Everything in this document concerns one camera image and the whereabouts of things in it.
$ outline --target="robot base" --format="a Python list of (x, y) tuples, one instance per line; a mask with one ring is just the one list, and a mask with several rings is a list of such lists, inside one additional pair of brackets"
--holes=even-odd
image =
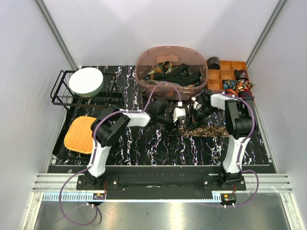
[(103, 182), (107, 182), (108, 190), (117, 190), (118, 188), (117, 175), (102, 175), (96, 179), (94, 185), (90, 182), (87, 176), (79, 175), (76, 190), (104, 190)]
[(246, 191), (246, 185), (244, 177), (241, 176), (239, 181), (233, 183), (224, 183), (223, 185), (219, 182), (219, 176), (204, 176), (203, 184), (205, 191), (233, 191), (234, 185), (236, 185), (237, 191)]

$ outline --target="metal dish rack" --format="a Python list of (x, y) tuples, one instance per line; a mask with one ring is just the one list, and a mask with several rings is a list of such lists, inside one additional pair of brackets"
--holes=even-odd
[(68, 150), (64, 145), (64, 138), (72, 122), (79, 116), (90, 115), (98, 117), (110, 104), (121, 107), (124, 103), (123, 95), (118, 92), (116, 86), (116, 73), (105, 73), (104, 86), (101, 92), (91, 98), (80, 97), (71, 91), (68, 86), (70, 76), (75, 71), (61, 71), (51, 90), (51, 102), (54, 105), (62, 105), (67, 110), (66, 118), (52, 154), (57, 157), (58, 164), (87, 164), (91, 155), (81, 154)]
[(101, 92), (95, 97), (84, 98), (74, 94), (68, 87), (70, 76), (74, 72), (75, 71), (72, 70), (61, 70), (59, 73), (59, 76), (50, 93), (51, 102), (53, 104), (63, 105), (68, 111), (68, 106), (106, 108), (109, 104), (121, 105), (123, 103), (123, 96), (118, 92), (116, 87), (117, 76), (115, 73), (104, 72), (104, 86)]

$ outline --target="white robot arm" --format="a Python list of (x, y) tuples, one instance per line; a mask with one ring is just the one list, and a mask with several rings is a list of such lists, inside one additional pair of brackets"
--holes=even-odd
[[(241, 172), (238, 165), (241, 166), (245, 148), (250, 140), (250, 138), (246, 139), (252, 126), (250, 112), (241, 101), (228, 98), (221, 93), (213, 94), (210, 90), (205, 90), (196, 98), (192, 98), (192, 100), (194, 101), (192, 115), (195, 120), (199, 120), (199, 118), (203, 119), (218, 109), (224, 110), (226, 130), (230, 136), (226, 159), (219, 173), (219, 181), (220, 185), (237, 183), (241, 179)], [(255, 114), (253, 100), (248, 98), (245, 99), (245, 101)], [(172, 115), (166, 115), (165, 109), (167, 105), (167, 100), (157, 99), (146, 112), (131, 114), (122, 113), (112, 116), (98, 128), (96, 139), (99, 145), (96, 148), (96, 154), (94, 154), (95, 147), (93, 148), (90, 164), (88, 166), (90, 169), (86, 174), (93, 184), (97, 177), (105, 173), (109, 151), (113, 145), (118, 143), (119, 134), (122, 133), (126, 127), (144, 127), (154, 124), (155, 122), (173, 125), (177, 119), (185, 117), (185, 110), (182, 108), (176, 108)], [(102, 119), (118, 110), (116, 106), (110, 105), (101, 116), (93, 122), (91, 129), (94, 131), (97, 124)]]

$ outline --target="black fabric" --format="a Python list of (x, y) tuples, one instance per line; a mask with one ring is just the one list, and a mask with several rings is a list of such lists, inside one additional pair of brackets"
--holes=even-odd
[(201, 72), (194, 72), (190, 76), (186, 78), (180, 77), (180, 73), (185, 70), (185, 68), (189, 68), (186, 64), (181, 64), (177, 69), (174, 71), (167, 73), (167, 74), (161, 74), (161, 73), (155, 73), (154, 79), (157, 81), (168, 81), (172, 83), (177, 83), (180, 86), (188, 86), (195, 84), (200, 81), (201, 78)]

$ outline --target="transparent plastic bin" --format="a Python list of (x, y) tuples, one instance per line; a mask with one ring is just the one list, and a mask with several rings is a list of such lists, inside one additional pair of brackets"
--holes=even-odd
[[(141, 88), (142, 94), (149, 97), (155, 85), (144, 84), (141, 82), (146, 74), (151, 71), (153, 66), (157, 65), (157, 57), (169, 56), (174, 54), (178, 56), (178, 62), (172, 62), (173, 66), (187, 64), (191, 72), (201, 71), (201, 84), (200, 86), (176, 86), (181, 95), (181, 100), (188, 101), (193, 96), (203, 90), (208, 81), (208, 66), (207, 61), (195, 50), (180, 47), (180, 46), (159, 46), (145, 51), (138, 59), (134, 71), (134, 77)], [(178, 100), (178, 94), (172, 86), (159, 85), (153, 93), (153, 98), (165, 98), (167, 100)]]

